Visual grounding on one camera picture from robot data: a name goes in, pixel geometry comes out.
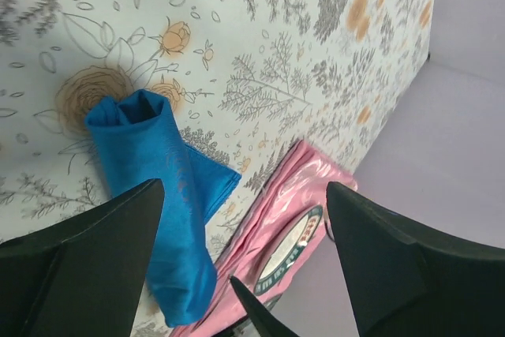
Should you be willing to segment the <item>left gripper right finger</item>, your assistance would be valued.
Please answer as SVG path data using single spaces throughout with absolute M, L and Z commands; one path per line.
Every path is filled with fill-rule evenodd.
M 327 210 L 361 336 L 502 336 L 504 251 L 327 186 Z

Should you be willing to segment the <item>blue cloth napkin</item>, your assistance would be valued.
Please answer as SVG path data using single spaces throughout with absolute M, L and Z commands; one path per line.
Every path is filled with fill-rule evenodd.
M 192 324 L 207 311 L 217 271 L 206 247 L 205 225 L 241 176 L 181 138 L 169 100 L 138 90 L 121 101 L 103 98 L 85 117 L 113 197 L 159 179 L 164 201 L 148 289 L 168 327 Z

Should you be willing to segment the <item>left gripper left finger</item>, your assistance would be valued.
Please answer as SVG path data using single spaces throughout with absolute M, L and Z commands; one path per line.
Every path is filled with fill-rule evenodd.
M 1 245 L 3 336 L 128 336 L 163 207 L 159 179 Z

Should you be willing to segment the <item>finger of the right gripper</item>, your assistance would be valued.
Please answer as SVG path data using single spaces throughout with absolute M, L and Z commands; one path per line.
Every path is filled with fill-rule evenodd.
M 277 320 L 239 278 L 231 276 L 230 284 L 261 337 L 298 337 L 285 324 Z

